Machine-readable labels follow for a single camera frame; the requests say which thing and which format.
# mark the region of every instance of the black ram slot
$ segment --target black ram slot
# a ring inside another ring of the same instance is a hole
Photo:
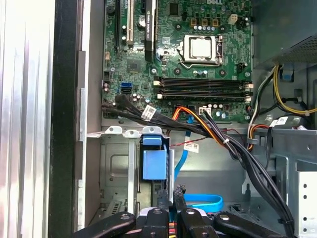
[[[120,17],[121,17],[121,0],[115,1],[115,33],[114,33],[114,49],[119,50],[120,38]]]
[[[243,89],[244,83],[232,80],[208,80],[208,79],[178,79],[178,78],[156,78],[161,82],[163,88],[199,88],[199,89]]]
[[[201,100],[201,99],[222,99],[224,101],[244,101],[246,93],[235,92],[202,92],[202,91],[178,91],[161,90],[159,92],[162,99],[182,99],[182,100]]]

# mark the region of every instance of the cable bundle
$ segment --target cable bundle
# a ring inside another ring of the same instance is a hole
[[[279,222],[284,225],[287,237],[294,237],[294,219],[292,214],[266,169],[247,148],[231,136],[223,134],[207,112],[204,112],[204,120],[190,109],[179,107],[175,111],[173,119],[155,112],[151,121],[145,121],[141,118],[142,111],[132,105],[125,95],[117,96],[116,101],[128,112],[114,109],[111,105],[103,105],[103,111],[117,114],[118,116],[131,119],[143,125],[160,126],[162,129],[167,130],[191,131],[196,134],[213,138],[220,146],[225,147],[229,151],[231,158],[238,160],[242,167],[247,171],[249,178],[258,193],[280,216]],[[185,111],[192,115],[199,124],[176,121],[181,111]]]

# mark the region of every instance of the red wire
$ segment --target red wire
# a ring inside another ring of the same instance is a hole
[[[223,129],[222,131],[234,131],[241,137],[241,140],[244,141],[242,135],[236,129]],[[207,138],[208,137],[202,137],[202,138],[196,139],[196,140],[189,140],[189,141],[185,141],[185,142],[181,142],[181,143],[177,143],[177,144],[172,144],[171,146],[180,146],[180,145],[184,145],[186,143],[191,143],[191,142],[195,142],[195,141],[205,140]]]

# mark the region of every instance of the ram slot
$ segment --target ram slot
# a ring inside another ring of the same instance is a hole
[[[208,80],[208,79],[180,79],[180,78],[155,78],[154,85],[161,88],[195,88],[195,89],[223,89],[240,90],[244,88],[241,81]]]
[[[120,17],[121,17],[121,0],[115,2],[115,33],[114,33],[114,49],[119,51],[120,38]]]
[[[243,92],[203,92],[203,91],[178,91],[161,90],[157,98],[168,100],[201,100],[201,99],[222,99],[223,101],[244,101],[247,94]]]
[[[133,16],[134,16],[134,0],[128,0],[127,14],[127,44],[133,45]]]

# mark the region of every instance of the cable tie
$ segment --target cable tie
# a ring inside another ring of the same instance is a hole
[[[229,139],[227,138],[227,139],[225,139],[224,141],[223,141],[223,144],[226,144],[226,143],[228,143],[229,142]]]
[[[278,222],[279,224],[293,224],[294,223],[294,220],[288,220],[288,221],[285,221],[285,220],[282,220],[282,219],[278,219]]]

